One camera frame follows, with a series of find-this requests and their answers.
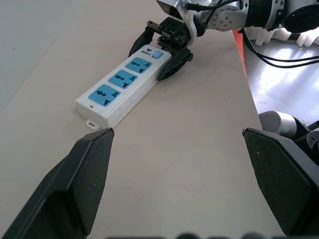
power strip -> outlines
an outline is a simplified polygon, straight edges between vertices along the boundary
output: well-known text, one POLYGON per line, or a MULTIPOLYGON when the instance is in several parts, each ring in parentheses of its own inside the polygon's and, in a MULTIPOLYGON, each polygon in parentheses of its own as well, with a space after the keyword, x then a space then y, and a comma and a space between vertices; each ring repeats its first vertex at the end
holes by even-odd
POLYGON ((76 100, 91 129, 115 127, 156 85, 171 55, 145 45, 76 100))

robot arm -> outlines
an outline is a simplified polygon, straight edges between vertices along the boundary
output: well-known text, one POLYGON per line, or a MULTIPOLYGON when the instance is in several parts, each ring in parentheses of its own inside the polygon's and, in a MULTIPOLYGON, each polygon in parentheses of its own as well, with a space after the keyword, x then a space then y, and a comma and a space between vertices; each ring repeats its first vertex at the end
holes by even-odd
MULTIPOLYGON (((169 15, 161 24, 149 21, 145 32, 136 40, 130 56, 146 44, 150 44, 154 33, 161 37, 158 45, 172 55, 161 70, 158 80, 176 73, 193 54, 187 48, 196 37, 206 30, 229 31, 244 27, 262 27, 267 30, 283 26, 292 33, 301 33, 319 27, 319 0, 157 0, 162 10, 169 15)), ((261 60, 279 68, 295 68, 319 63, 319 57, 298 60, 279 60, 256 52, 247 35, 244 41, 261 60), (302 62, 299 65, 280 66, 278 62, 302 62)))

blue switch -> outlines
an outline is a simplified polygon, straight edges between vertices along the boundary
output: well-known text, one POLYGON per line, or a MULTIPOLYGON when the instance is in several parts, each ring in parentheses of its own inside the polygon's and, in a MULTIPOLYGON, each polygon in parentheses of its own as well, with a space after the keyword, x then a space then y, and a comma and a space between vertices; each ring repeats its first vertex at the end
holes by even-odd
POLYGON ((156 51, 153 54, 153 58, 155 58, 155 59, 160 59, 161 56, 163 56, 163 53, 161 51, 156 51))

power switch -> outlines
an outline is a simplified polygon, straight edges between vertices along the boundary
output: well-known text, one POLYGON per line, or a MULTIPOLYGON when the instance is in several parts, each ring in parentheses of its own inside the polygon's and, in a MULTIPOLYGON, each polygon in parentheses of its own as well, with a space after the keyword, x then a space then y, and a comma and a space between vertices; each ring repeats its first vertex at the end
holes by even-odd
POLYGON ((161 56, 163 56, 163 53, 161 51, 156 51, 152 57, 155 59, 160 59, 161 56))

table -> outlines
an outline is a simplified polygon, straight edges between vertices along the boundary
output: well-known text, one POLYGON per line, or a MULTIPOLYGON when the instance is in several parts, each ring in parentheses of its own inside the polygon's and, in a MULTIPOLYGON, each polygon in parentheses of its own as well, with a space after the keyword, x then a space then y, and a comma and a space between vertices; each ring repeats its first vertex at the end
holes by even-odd
MULTIPOLYGON (((0 112, 0 234, 45 174, 91 130, 75 100, 118 66, 155 0, 90 0, 0 112)), ((115 127, 104 195, 89 238, 238 238, 282 231, 260 192, 243 137, 260 128, 231 32, 209 31, 194 60, 158 83, 115 127)))

